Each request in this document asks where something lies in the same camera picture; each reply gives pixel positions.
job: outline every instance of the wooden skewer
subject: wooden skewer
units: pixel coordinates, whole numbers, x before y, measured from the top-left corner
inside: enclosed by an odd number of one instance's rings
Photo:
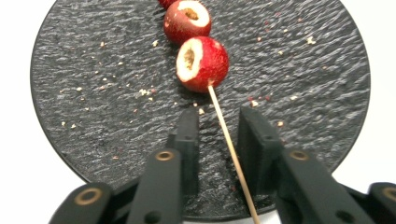
[[[215,90],[213,89],[213,86],[210,86],[210,85],[208,86],[208,88],[209,88],[210,97],[212,98],[212,101],[213,101],[213,105],[215,106],[215,109],[216,109],[216,113],[218,114],[220,126],[221,126],[221,129],[223,130],[228,149],[230,150],[231,157],[233,159],[233,165],[235,166],[236,173],[239,178],[239,182],[241,183],[242,190],[244,191],[245,198],[247,200],[247,206],[250,211],[250,215],[252,216],[255,224],[260,224],[260,220],[259,220],[259,217],[257,216],[256,208],[254,207],[253,200],[251,199],[251,196],[250,196],[250,191],[248,190],[247,181],[245,179],[244,173],[242,172],[242,168],[241,168],[241,165],[239,164],[238,157],[236,156],[235,149],[233,148],[233,142],[231,141],[231,136],[230,136],[227,126],[225,124],[224,117],[222,116],[219,101],[215,94]]]

